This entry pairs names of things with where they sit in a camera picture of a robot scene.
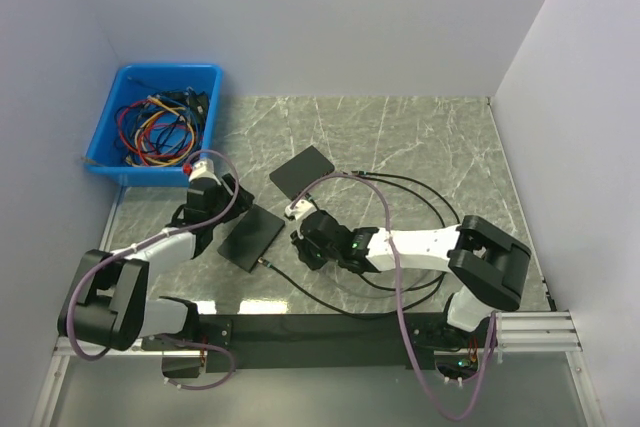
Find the black network switch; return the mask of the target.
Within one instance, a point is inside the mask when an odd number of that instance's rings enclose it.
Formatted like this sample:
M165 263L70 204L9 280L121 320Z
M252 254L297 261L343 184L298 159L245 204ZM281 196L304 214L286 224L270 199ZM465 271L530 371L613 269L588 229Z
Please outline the black network switch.
M272 171L269 179L286 198L294 200L308 185L334 171L334 164L309 146Z
M283 219L254 205L218 247L224 259L251 273L284 228Z

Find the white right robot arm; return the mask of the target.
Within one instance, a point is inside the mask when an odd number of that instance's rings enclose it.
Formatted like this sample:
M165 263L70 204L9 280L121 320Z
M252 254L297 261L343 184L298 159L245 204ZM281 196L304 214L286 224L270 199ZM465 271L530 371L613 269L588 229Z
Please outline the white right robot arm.
M462 222L432 230L350 230L314 208L290 213L299 259L312 270L335 262L354 274L379 274L400 267L450 273L462 284L453 294L440 334L452 346L473 337L492 312L521 306L531 250L486 219L467 215Z

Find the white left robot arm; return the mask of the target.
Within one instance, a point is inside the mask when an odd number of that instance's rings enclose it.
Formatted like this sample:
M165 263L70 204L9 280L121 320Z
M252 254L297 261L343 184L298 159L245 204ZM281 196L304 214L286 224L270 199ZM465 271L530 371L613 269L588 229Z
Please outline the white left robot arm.
M202 336L195 303L177 297L147 298L148 287L170 267L201 255L216 226L254 205L255 196L236 185L232 174L189 182L186 200L152 244L83 254L58 316L58 334L99 345L129 349L139 338L166 335L187 349Z

